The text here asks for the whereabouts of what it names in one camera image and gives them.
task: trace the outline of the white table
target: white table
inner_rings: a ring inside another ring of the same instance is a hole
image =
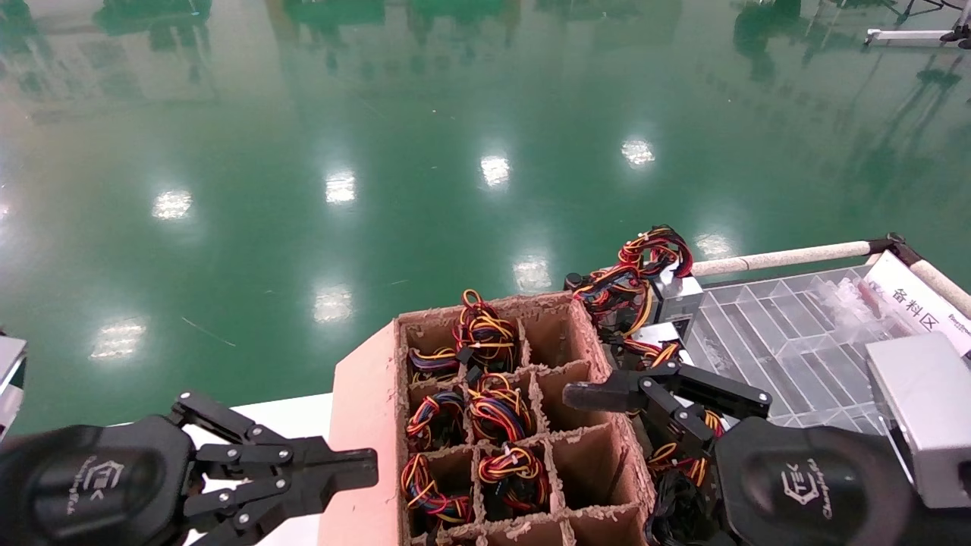
[[[233,409],[288,438],[305,436],[323,436],[326,438],[328,432],[330,432],[332,405],[333,394],[327,393],[238,406]],[[184,430],[197,447],[202,444],[226,443],[199,427],[186,427]],[[212,480],[206,484],[206,489],[203,491],[232,488],[238,483]],[[320,515],[318,514],[287,520],[263,539],[259,546],[316,545],[319,521]],[[185,544],[195,542],[199,539],[199,536],[201,535],[197,532],[190,532]]]

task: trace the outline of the tangled wires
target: tangled wires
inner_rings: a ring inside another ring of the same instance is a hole
[[[707,544],[699,537],[711,533],[705,518],[705,501],[685,475],[669,469],[655,477],[657,497],[654,510],[644,522],[644,538],[651,546]]]
[[[428,459],[421,453],[405,464],[401,473],[401,493],[408,499],[408,507],[438,518],[443,526],[467,524],[472,521],[470,495],[442,495],[431,472]]]
[[[641,329],[651,312],[653,291],[649,278],[675,262],[678,265],[674,276],[684,278],[690,274],[694,258],[685,239],[668,225],[639,233],[636,239],[624,243],[617,258],[611,267],[591,272],[573,293],[584,303],[598,328],[606,325],[608,316],[631,309],[634,316],[630,324],[614,324],[620,327],[621,336],[627,337]]]
[[[721,437],[724,434],[721,418],[711,410],[705,410],[705,425],[715,432],[715,437]],[[708,474],[711,462],[704,458],[678,461],[674,458],[677,451],[678,444],[674,442],[657,448],[648,458],[648,470],[656,475],[670,469],[677,469],[682,471],[696,487],[701,487],[705,483],[705,476]]]
[[[486,371],[511,372],[516,367],[516,325],[500,319],[478,292],[466,289],[462,293],[462,309],[458,324],[452,331],[455,349],[470,348],[470,362],[480,364]]]
[[[513,390],[502,375],[484,375],[478,389],[469,389],[469,394],[472,396],[469,414],[476,440],[517,442],[536,431],[519,389]]]
[[[464,405],[462,396],[453,391],[426,396],[405,427],[409,443],[420,451],[461,443]]]
[[[458,373],[458,358],[455,349],[441,347],[431,355],[423,355],[414,347],[408,350],[408,362],[412,364],[412,382],[433,377],[440,380],[451,379]]]
[[[550,478],[539,457],[528,449],[503,448],[505,453],[479,462],[479,479],[496,486],[495,497],[501,497],[512,515],[544,509],[550,501]]]
[[[623,348],[628,353],[640,357],[637,370],[642,371],[648,368],[655,368],[670,360],[678,351],[681,350],[680,341],[665,342],[663,348],[651,343],[634,341],[631,338],[623,340]]]

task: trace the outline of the white pipe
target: white pipe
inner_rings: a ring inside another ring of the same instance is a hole
[[[924,284],[928,285],[941,297],[948,300],[948,302],[956,307],[958,311],[963,313],[965,317],[971,317],[971,295],[968,295],[968,292],[956,285],[954,281],[949,279],[944,273],[941,273],[936,267],[931,265],[929,261],[925,259],[918,261],[914,265],[911,265],[911,271],[913,271]]]
[[[753,269],[795,265],[797,263],[810,263],[814,261],[824,261],[827,259],[838,259],[841,257],[867,256],[870,254],[870,252],[870,243],[867,243],[866,241],[853,241],[852,243],[823,245],[821,247],[810,247],[808,249],[795,249],[791,251],[779,251],[776,253],[699,261],[698,263],[695,263],[693,267],[691,267],[691,273],[695,277],[707,277],[709,275],[739,273],[742,271],[751,271]]]

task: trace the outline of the green epoxy floor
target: green epoxy floor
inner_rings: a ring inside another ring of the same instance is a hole
[[[396,314],[652,223],[699,258],[896,230],[971,283],[971,61],[779,2],[0,0],[17,429],[326,392]]]

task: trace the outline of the pink box side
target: pink box side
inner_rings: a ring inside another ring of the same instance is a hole
[[[334,450],[377,450],[378,485],[334,495],[320,518],[319,546],[401,543],[394,330],[388,323],[337,364],[328,443]]]

